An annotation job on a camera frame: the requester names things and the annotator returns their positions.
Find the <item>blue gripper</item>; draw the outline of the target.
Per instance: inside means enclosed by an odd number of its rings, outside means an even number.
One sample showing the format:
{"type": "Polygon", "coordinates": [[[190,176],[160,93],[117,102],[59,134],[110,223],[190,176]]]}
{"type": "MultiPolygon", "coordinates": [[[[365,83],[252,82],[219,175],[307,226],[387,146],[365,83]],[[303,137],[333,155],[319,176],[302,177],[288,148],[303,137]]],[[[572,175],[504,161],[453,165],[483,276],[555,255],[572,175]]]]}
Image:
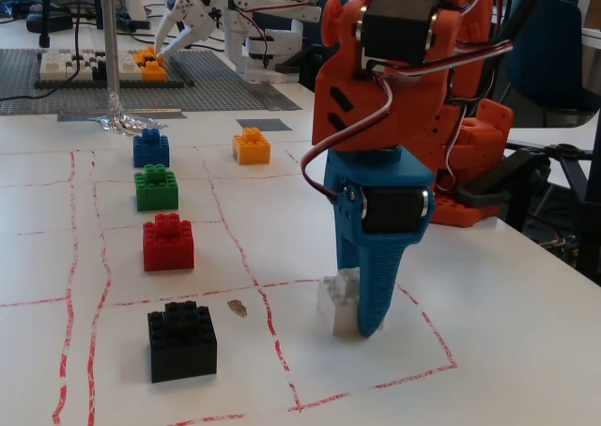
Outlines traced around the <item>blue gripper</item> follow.
{"type": "Polygon", "coordinates": [[[419,240],[430,221],[433,179],[403,147],[327,154],[324,185],[337,196],[337,268],[360,266],[358,326],[365,338],[390,309],[408,239],[419,240]]]}

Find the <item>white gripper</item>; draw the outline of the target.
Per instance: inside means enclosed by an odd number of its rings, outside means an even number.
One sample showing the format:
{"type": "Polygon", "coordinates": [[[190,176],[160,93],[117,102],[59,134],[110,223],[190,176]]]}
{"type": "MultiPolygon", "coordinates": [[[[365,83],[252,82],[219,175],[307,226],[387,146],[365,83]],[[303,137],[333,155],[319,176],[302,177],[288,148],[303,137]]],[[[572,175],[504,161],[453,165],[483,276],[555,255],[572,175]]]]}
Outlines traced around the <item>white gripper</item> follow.
{"type": "Polygon", "coordinates": [[[170,55],[197,41],[206,40],[217,28],[219,3],[220,0],[167,0],[154,38],[159,55],[170,55]],[[182,22],[184,28],[166,42],[168,33],[177,22],[182,22]]]}

